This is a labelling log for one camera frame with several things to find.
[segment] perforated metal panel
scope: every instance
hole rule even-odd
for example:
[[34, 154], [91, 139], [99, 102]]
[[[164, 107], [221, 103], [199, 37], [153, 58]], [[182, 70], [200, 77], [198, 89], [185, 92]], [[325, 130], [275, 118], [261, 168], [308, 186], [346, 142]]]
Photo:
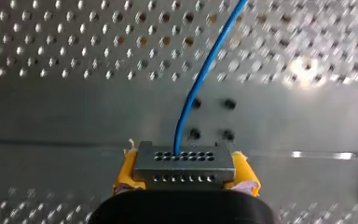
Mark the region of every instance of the perforated metal panel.
[[[235, 4], [0, 0], [0, 148], [92, 151], [129, 138], [170, 146], [187, 91]], [[312, 183], [280, 185], [282, 191], [309, 186], [313, 194], [319, 191], [312, 187], [326, 190], [318, 200], [356, 203], [358, 178], [337, 174], [358, 176], [358, 1], [250, 1], [213, 64], [185, 135], [183, 145], [225, 141], [259, 158], [264, 165], [256, 171], [268, 186], [282, 169], [286, 181], [292, 177], [283, 171], [313, 176]], [[291, 157], [306, 157], [307, 167]], [[21, 174], [16, 167], [0, 170], [7, 179], [0, 185], [19, 185], [9, 172]], [[57, 171], [50, 180], [67, 175]], [[342, 191], [327, 190], [324, 182]], [[284, 201], [275, 188], [266, 190], [267, 201]]]

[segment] hole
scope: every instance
hole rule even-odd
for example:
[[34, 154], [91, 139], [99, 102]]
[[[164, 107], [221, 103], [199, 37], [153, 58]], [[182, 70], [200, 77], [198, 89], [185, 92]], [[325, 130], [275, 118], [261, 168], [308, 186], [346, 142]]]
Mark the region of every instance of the hole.
[[113, 14], [112, 21], [113, 22], [121, 22], [121, 21], [123, 21], [123, 14], [121, 14], [120, 12], [115, 12]]
[[190, 62], [184, 62], [182, 65], [182, 69], [184, 72], [187, 72], [189, 69], [191, 69], [191, 63]]
[[307, 63], [304, 68], [305, 68], [305, 70], [310, 70], [310, 68], [311, 68], [310, 63]]
[[224, 130], [223, 131], [223, 139], [228, 140], [228, 141], [233, 141], [235, 139], [234, 132], [232, 132], [231, 130]]
[[159, 44], [162, 47], [168, 47], [171, 44], [171, 38], [168, 36], [164, 36], [161, 38], [161, 40], [159, 41]]
[[167, 12], [161, 13], [159, 16], [159, 22], [166, 23], [170, 20], [171, 15]]
[[241, 38], [239, 36], [234, 36], [229, 40], [230, 49], [236, 49], [241, 43]]
[[199, 109], [201, 107], [201, 100], [199, 98], [194, 99], [193, 109]]
[[208, 175], [208, 178], [207, 178], [208, 182], [214, 182], [215, 179], [216, 179], [216, 177], [214, 177], [214, 175]]
[[[190, 138], [191, 139], [195, 139], [195, 140], [198, 140], [201, 138], [201, 133], [200, 133], [200, 130], [198, 129], [191, 129], [190, 131]], [[193, 154], [195, 152], [191, 152], [190, 153], [190, 156], [196, 156], [196, 154]]]
[[161, 71], [164, 71], [166, 69], [169, 69], [171, 67], [171, 63], [170, 61], [162, 61], [161, 64], [159, 65], [159, 69], [161, 69]]
[[130, 10], [132, 9], [132, 1], [126, 1], [126, 3], [124, 4], [124, 10]]
[[229, 8], [229, 3], [228, 2], [222, 2], [219, 6], [219, 9], [221, 12], [226, 12], [228, 11], [228, 8]]
[[158, 50], [157, 49], [151, 49], [150, 50], [150, 53], [149, 53], [150, 58], [154, 58], [157, 55], [158, 55]]
[[149, 65], [149, 61], [141, 60], [138, 62], [138, 69], [139, 70], [145, 69], [148, 65]]
[[97, 12], [91, 11], [89, 14], [89, 21], [98, 21], [100, 19], [100, 15]]
[[144, 23], [146, 21], [146, 18], [147, 18], [147, 16], [145, 13], [138, 12], [138, 14], [136, 15], [136, 22]]
[[125, 40], [126, 40], [126, 38], [124, 38], [123, 36], [116, 36], [114, 44], [116, 47], [119, 45], [123, 45]]
[[203, 10], [204, 7], [205, 7], [205, 4], [204, 4], [202, 1], [198, 1], [198, 2], [196, 3], [196, 10], [197, 10], [197, 11]]
[[185, 13], [185, 16], [183, 17], [184, 23], [191, 23], [194, 20], [194, 15], [191, 12]]
[[258, 15], [257, 17], [256, 17], [256, 20], [257, 20], [257, 22], [260, 22], [260, 23], [265, 23], [266, 21], [267, 21], [267, 16], [266, 15], [264, 15], [264, 14], [262, 14], [262, 15]]
[[157, 27], [154, 26], [154, 25], [151, 25], [147, 31], [148, 31], [148, 33], [149, 33], [150, 35], [153, 35], [153, 34], [155, 34], [156, 31], [157, 31]]
[[226, 99], [224, 102], [224, 107], [229, 110], [235, 109], [236, 105], [237, 105], [237, 103], [233, 99]]
[[180, 2], [178, 2], [178, 1], [173, 1], [173, 3], [172, 3], [172, 10], [175, 11], [175, 10], [177, 10], [177, 9], [179, 9], [179, 8], [180, 8]]
[[213, 15], [208, 15], [208, 17], [206, 18], [206, 22], [208, 25], [214, 25], [217, 22], [217, 15], [213, 14]]
[[198, 27], [196, 28], [195, 33], [196, 33], [196, 35], [202, 35], [202, 33], [203, 33], [203, 28], [202, 28], [202, 26], [198, 26]]
[[172, 81], [176, 81], [179, 77], [180, 77], [180, 74], [178, 74], [178, 73], [173, 73], [173, 74], [172, 74]]
[[279, 45], [283, 48], [287, 48], [287, 46], [289, 46], [289, 41], [288, 40], [285, 40], [285, 39], [281, 39], [279, 41]]
[[146, 46], [147, 45], [147, 37], [139, 36], [138, 39], [136, 40], [136, 43], [138, 45], [138, 48]]
[[187, 180], [187, 178], [186, 178], [186, 176], [185, 175], [180, 175], [180, 182], [182, 182], [182, 183], [185, 183], [186, 182], [186, 180]]
[[182, 52], [179, 49], [174, 49], [171, 53], [173, 59], [182, 56]]
[[183, 41], [183, 45], [185, 48], [191, 48], [193, 46], [193, 44], [194, 44], [194, 40], [192, 37], [187, 37]]
[[173, 35], [179, 35], [182, 32], [182, 29], [180, 26], [174, 25], [172, 28], [172, 34]]
[[133, 30], [135, 29], [135, 27], [133, 27], [133, 25], [131, 25], [131, 24], [128, 24], [127, 26], [126, 26], [126, 35], [129, 35], [130, 33], [132, 33], [133, 32]]
[[290, 23], [290, 21], [292, 20], [292, 17], [291, 16], [289, 16], [289, 15], [286, 15], [286, 14], [283, 14], [282, 16], [281, 16], [281, 21], [283, 22], [283, 23]]
[[204, 181], [206, 181], [205, 175], [200, 175], [199, 176], [199, 182], [204, 182]]
[[228, 72], [235, 72], [238, 70], [239, 67], [240, 67], [240, 63], [238, 61], [232, 61], [228, 65]]
[[276, 2], [273, 2], [273, 3], [271, 4], [271, 6], [269, 6], [269, 8], [270, 8], [271, 11], [276, 11], [276, 10], [278, 10], [278, 8], [279, 8], [279, 4], [276, 3]]
[[237, 19], [235, 20], [235, 23], [239, 25], [241, 24], [241, 22], [242, 22], [242, 16], [238, 16]]
[[147, 8], [149, 8], [149, 11], [151, 11], [151, 10], [156, 9], [156, 6], [157, 6], [157, 4], [155, 1], [150, 1], [149, 4], [147, 5]]

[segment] blue wire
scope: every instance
hole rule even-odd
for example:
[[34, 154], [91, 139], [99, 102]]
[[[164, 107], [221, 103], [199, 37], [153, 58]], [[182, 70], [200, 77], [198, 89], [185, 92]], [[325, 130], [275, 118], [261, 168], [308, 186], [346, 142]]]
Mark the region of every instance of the blue wire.
[[248, 0], [239, 0], [238, 4], [235, 6], [234, 10], [232, 11], [231, 15], [228, 17], [228, 20], [225, 26], [222, 29], [222, 32], [217, 37], [216, 42], [214, 43], [211, 51], [208, 54], [208, 57], [205, 60], [205, 63], [201, 67], [201, 70], [197, 76], [196, 81], [194, 82], [193, 87], [191, 88], [188, 96], [186, 98], [185, 105], [183, 106], [182, 113], [176, 125], [175, 137], [173, 142], [173, 153], [177, 156], [180, 153], [180, 143], [182, 140], [183, 128], [185, 127], [185, 122], [187, 120], [188, 114], [190, 113], [191, 107], [193, 105], [194, 99], [196, 99], [197, 93], [199, 92], [202, 82], [208, 75], [209, 68], [216, 57], [217, 53], [219, 52], [220, 48], [222, 47], [223, 43], [226, 40], [231, 28], [233, 27], [235, 20], [240, 15], [243, 7], [245, 6]]

